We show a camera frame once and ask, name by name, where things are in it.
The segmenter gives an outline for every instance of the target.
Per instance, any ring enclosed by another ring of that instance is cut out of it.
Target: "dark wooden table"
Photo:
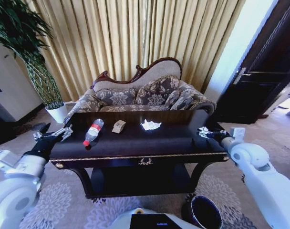
[[[104,126],[84,147],[85,133],[97,118]],[[120,119],[126,122],[123,131],[111,132]],[[145,119],[162,124],[145,131],[140,125]],[[74,132],[55,145],[50,161],[74,171],[87,198],[194,192],[208,165],[228,160],[218,142],[196,135],[204,125],[220,128],[204,110],[75,113],[70,124]],[[191,176],[185,163],[198,163]]]

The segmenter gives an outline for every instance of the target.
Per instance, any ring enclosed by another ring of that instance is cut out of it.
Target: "floor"
[[[0,150],[8,149],[22,155],[35,144],[32,138],[35,129],[48,122],[52,123],[50,131],[62,126],[53,121],[45,110],[41,110],[37,117],[27,123],[33,130],[0,145]],[[282,110],[278,108],[267,119],[258,120],[252,125],[221,125],[226,130],[232,126],[245,127],[245,141],[264,147],[275,168],[290,179],[290,117],[285,116]],[[194,166],[195,164],[186,165],[189,171]],[[21,229],[102,229],[109,226],[122,212],[136,207],[181,217],[185,194],[88,200],[73,172],[57,170],[51,163],[47,164],[45,172],[47,179],[41,198],[34,210],[22,221]],[[241,171],[231,161],[210,165],[204,171],[195,192],[216,203],[226,229],[270,228],[244,185]]]

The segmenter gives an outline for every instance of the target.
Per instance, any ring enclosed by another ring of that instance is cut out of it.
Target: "plastic bottle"
[[[83,142],[84,146],[88,146],[91,141],[93,141],[97,136],[100,130],[104,125],[104,121],[102,119],[94,120],[93,124],[91,125],[90,129],[86,133],[85,141]]]

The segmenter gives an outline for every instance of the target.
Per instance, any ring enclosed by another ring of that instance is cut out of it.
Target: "beige curtain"
[[[182,80],[205,90],[245,0],[32,0],[51,25],[43,55],[65,101],[76,101],[99,73],[129,80],[175,57]]]

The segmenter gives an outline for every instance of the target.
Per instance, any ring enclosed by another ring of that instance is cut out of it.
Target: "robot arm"
[[[269,225],[290,229],[290,180],[277,172],[264,148],[243,142],[244,133],[244,128],[231,128],[230,134],[205,127],[199,131],[199,135],[219,141],[242,170],[245,184]]]
[[[34,134],[37,144],[21,158],[8,150],[0,151],[0,170],[6,177],[0,182],[0,229],[18,228],[23,217],[37,204],[51,150],[71,132],[67,127],[55,133]]]

